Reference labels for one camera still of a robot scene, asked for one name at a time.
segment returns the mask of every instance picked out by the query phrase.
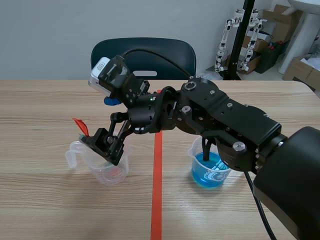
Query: chair backrest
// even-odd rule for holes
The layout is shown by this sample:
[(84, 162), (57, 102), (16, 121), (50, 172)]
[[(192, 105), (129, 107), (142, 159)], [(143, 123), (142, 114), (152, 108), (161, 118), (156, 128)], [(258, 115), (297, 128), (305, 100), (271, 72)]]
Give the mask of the chair backrest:
[[(194, 49), (186, 42), (168, 38), (130, 37), (115, 38), (99, 42), (91, 53), (91, 68), (102, 57), (112, 59), (131, 49), (147, 49), (157, 52), (176, 62), (191, 75), (196, 74), (196, 54)], [(146, 80), (186, 80), (184, 75), (171, 63), (161, 57), (147, 52), (133, 52), (126, 58), (125, 64), (130, 71), (155, 71), (156, 76), (141, 76)]]

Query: sink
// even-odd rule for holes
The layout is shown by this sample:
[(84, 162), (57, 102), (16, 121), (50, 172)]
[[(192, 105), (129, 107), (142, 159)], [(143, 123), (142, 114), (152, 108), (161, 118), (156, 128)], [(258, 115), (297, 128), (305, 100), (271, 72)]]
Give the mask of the sink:
[(320, 14), (320, 0), (288, 0), (296, 9), (308, 14)]
[(293, 10), (303, 11), (303, 15), (278, 69), (281, 74), (287, 71), (294, 57), (308, 54), (320, 29), (320, 0), (288, 0), (288, 2), (292, 5)]

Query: plastic measuring cup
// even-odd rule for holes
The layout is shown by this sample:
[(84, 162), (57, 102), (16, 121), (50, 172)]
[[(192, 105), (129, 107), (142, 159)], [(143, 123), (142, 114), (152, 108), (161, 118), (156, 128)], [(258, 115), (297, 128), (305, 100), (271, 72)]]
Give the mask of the plastic measuring cup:
[(65, 153), (65, 158), (71, 169), (77, 167), (77, 156), (80, 154), (84, 163), (96, 179), (105, 185), (113, 185), (125, 179), (129, 171), (128, 154), (130, 150), (124, 149), (122, 157), (117, 166), (107, 162), (99, 154), (92, 151), (79, 141), (70, 144), (69, 150)]
[(217, 187), (224, 183), (231, 169), (219, 157), (218, 149), (211, 145), (209, 161), (203, 161), (202, 137), (198, 137), (189, 149), (192, 158), (191, 172), (194, 180), (204, 187)]

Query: blue cap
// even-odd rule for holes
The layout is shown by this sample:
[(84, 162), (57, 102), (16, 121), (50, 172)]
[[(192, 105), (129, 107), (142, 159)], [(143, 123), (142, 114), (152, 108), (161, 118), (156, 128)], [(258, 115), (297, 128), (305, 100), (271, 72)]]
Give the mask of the blue cap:
[(109, 97), (106, 96), (104, 98), (104, 104), (108, 105), (108, 106), (114, 106), (114, 105), (121, 104), (121, 102), (119, 101), (118, 98), (109, 98)]

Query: wooden table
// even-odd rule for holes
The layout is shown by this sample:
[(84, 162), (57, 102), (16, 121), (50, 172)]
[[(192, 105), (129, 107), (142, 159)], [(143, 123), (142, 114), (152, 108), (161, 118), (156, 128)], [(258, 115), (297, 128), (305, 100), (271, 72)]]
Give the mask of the wooden table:
[[(183, 81), (150, 81), (151, 91)], [(242, 104), (255, 105), (282, 123), (290, 136), (304, 126), (320, 129), (320, 99), (295, 81), (217, 81)], [(80, 163), (69, 170), (64, 154), (82, 119), (93, 134), (108, 127), (112, 112), (85, 80), (0, 81), (0, 239), (150, 239), (154, 135), (131, 135), (129, 175), (98, 184)], [(162, 239), (268, 240), (243, 173), (222, 187), (200, 188), (190, 177), (187, 150), (197, 136), (163, 132)], [(265, 208), (279, 240), (294, 239)]]

